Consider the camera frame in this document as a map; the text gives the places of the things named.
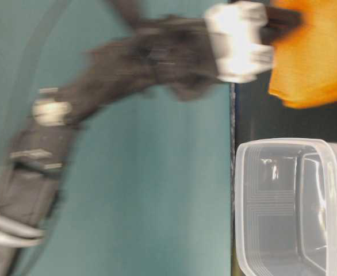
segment clear plastic container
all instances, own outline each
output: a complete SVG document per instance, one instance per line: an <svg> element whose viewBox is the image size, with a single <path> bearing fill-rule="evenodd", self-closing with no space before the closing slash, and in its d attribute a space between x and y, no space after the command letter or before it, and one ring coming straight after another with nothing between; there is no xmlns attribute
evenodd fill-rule
<svg viewBox="0 0 337 276"><path fill-rule="evenodd" d="M337 144L240 145L236 248L246 276L337 276Z"/></svg>

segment white bracket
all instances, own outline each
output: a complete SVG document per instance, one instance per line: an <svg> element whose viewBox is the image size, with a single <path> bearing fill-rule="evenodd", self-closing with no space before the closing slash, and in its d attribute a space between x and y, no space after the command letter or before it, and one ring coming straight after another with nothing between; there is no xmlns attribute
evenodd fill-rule
<svg viewBox="0 0 337 276"><path fill-rule="evenodd" d="M219 79L245 83L274 67L274 48L263 45L259 30L268 22L264 4L218 4L205 13Z"/></svg>
<svg viewBox="0 0 337 276"><path fill-rule="evenodd" d="M44 231L0 215L0 245L22 248L37 246L43 241Z"/></svg>

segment teal backdrop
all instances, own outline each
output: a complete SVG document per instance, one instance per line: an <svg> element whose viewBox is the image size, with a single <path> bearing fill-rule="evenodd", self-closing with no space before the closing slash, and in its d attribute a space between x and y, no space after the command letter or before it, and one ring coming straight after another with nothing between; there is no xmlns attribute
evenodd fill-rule
<svg viewBox="0 0 337 276"><path fill-rule="evenodd" d="M149 17L198 17L216 2L143 6ZM88 49L125 35L99 0L0 0L0 153L39 88L71 81ZM191 103L151 93L88 122L31 275L230 275L229 87Z"/></svg>

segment white joint connector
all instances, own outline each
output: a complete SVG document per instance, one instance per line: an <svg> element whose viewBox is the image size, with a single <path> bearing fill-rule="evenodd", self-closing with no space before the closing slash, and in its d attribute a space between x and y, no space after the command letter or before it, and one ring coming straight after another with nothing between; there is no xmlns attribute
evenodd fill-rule
<svg viewBox="0 0 337 276"><path fill-rule="evenodd" d="M65 125L64 117L71 109L68 102L56 102L53 98L39 99L33 105L33 116L40 125L55 127Z"/></svg>
<svg viewBox="0 0 337 276"><path fill-rule="evenodd" d="M37 246L44 231L0 215L0 245L11 248Z"/></svg>
<svg viewBox="0 0 337 276"><path fill-rule="evenodd" d="M264 4L239 1L206 11L205 21L215 53L219 79L244 83L274 67L274 48L263 45L259 30L268 22Z"/></svg>

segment container rim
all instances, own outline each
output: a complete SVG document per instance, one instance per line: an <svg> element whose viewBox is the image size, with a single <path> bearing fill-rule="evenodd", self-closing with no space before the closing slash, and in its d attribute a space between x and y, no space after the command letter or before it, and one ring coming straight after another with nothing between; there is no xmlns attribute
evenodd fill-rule
<svg viewBox="0 0 337 276"><path fill-rule="evenodd" d="M275 138L243 143L236 153L235 163L235 237L238 262L246 276L258 276L249 266L244 240L244 158L247 148L261 144L296 144L313 147L321 157L325 189L326 216L326 276L337 276L337 159L331 146L321 139Z"/></svg>

